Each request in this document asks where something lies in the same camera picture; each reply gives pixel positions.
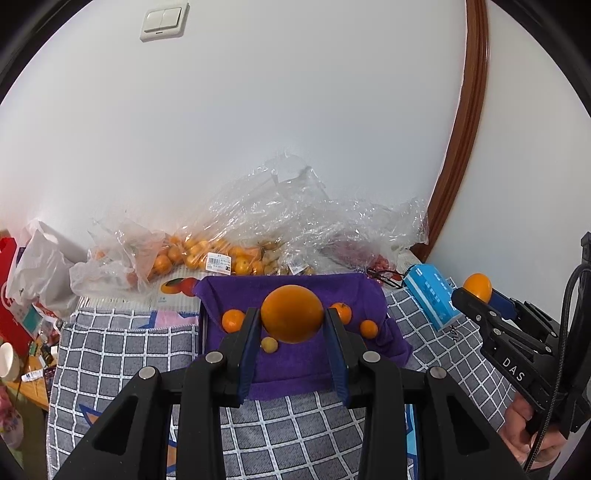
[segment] wooden table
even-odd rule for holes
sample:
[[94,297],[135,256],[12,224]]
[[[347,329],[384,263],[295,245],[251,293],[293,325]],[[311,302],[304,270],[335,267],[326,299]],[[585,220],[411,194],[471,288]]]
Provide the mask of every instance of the wooden table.
[[[25,368],[22,374],[33,372],[41,369],[41,363],[36,356],[29,355],[25,362]],[[19,376],[18,380],[14,382],[4,382],[7,387],[12,388],[18,395],[22,395],[37,407],[45,411],[49,410],[49,400],[47,398],[47,391],[45,389],[45,379],[38,378],[32,382],[23,382]]]

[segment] hand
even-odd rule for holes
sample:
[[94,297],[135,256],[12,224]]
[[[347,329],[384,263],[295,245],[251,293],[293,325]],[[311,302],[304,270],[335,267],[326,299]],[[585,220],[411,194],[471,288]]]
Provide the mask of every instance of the hand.
[[[527,403],[527,400],[519,393],[515,393],[513,403],[505,410],[505,424],[499,430],[499,435],[521,464],[527,460],[535,442],[536,434],[530,436],[525,429],[525,423],[531,420],[533,415],[534,409]],[[531,467],[532,470],[554,462],[565,443],[566,439],[558,431],[558,427],[551,425],[544,435],[540,452]]]

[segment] blue tissue package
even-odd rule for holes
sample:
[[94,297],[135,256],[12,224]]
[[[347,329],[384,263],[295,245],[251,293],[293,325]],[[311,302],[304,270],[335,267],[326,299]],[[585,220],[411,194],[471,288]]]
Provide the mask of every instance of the blue tissue package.
[[452,305],[452,288],[433,265],[411,267],[402,282],[436,331],[462,316]]

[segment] price tag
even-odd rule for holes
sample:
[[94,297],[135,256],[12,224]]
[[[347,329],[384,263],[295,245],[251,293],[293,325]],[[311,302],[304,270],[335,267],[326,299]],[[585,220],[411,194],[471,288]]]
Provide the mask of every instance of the price tag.
[[292,275],[302,273],[306,268],[309,267],[307,263],[299,258],[287,262],[287,266],[289,267]]
[[232,273],[232,257],[222,254],[214,254],[209,252],[207,260],[205,261],[205,270],[208,272],[222,273],[224,275],[231,275]]

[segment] light switch panel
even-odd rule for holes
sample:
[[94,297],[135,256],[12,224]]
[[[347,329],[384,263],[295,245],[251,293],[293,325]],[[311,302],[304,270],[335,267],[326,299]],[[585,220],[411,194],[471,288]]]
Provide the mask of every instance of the light switch panel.
[[148,10],[139,39],[150,41],[182,36],[188,11],[188,3],[162,5]]

